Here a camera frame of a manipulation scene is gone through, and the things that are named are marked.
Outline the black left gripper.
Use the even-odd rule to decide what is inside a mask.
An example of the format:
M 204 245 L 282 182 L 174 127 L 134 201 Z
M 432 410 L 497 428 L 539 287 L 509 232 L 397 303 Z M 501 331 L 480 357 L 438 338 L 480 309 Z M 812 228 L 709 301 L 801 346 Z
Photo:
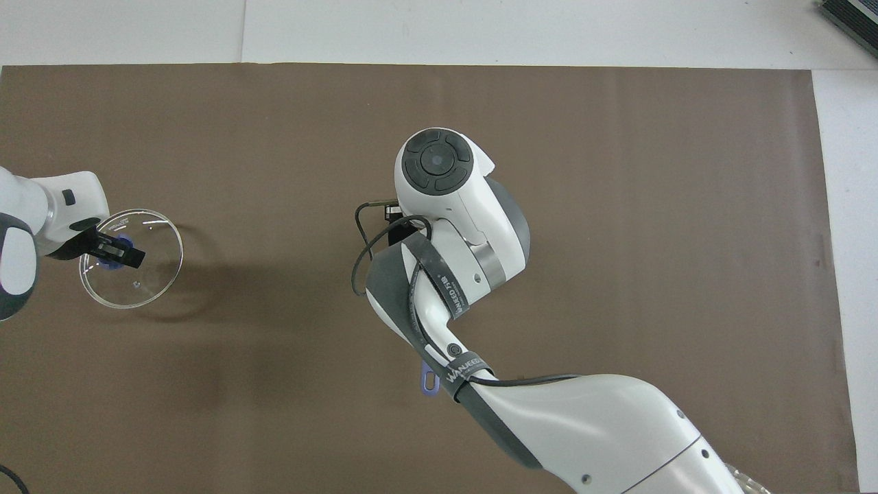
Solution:
M 46 257 L 68 261 L 86 254 L 98 256 L 98 248 L 103 248 L 104 269 L 115 271 L 123 266 L 139 268 L 145 259 L 144 251 L 136 249 L 131 240 L 116 240 L 112 235 L 98 231 L 100 222 L 97 217 L 75 222 L 76 235 Z

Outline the glass lid with blue knob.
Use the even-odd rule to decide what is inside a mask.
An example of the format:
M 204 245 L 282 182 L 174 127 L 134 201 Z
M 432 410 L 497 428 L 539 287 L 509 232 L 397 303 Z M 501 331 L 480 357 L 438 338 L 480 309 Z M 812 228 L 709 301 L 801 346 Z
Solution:
M 141 265 L 132 267 L 119 260 L 85 254 L 78 271 L 86 291 L 98 303 L 115 309 L 132 309 L 156 300 L 178 278 L 184 259 L 184 244 L 178 228 L 162 213 L 129 209 L 110 216 L 97 232 L 113 240 L 126 255 L 144 254 Z

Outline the brown table mat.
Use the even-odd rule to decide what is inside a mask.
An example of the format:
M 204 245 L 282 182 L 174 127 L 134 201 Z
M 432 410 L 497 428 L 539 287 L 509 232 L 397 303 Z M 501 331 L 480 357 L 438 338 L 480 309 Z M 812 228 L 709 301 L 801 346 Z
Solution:
M 5 67 L 0 166 L 95 172 L 185 259 L 133 310 L 41 262 L 0 322 L 0 464 L 47 494 L 570 494 L 424 397 L 349 287 L 355 207 L 448 126 L 530 223 L 452 325 L 499 376 L 645 379 L 772 491 L 864 488 L 816 118 L 805 70 Z

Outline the dark ribbed device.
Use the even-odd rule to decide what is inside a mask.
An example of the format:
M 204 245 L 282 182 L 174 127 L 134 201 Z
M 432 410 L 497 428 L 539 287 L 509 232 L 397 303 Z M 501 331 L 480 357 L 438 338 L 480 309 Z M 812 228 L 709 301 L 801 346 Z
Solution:
M 816 0 L 819 12 L 878 59 L 878 0 Z

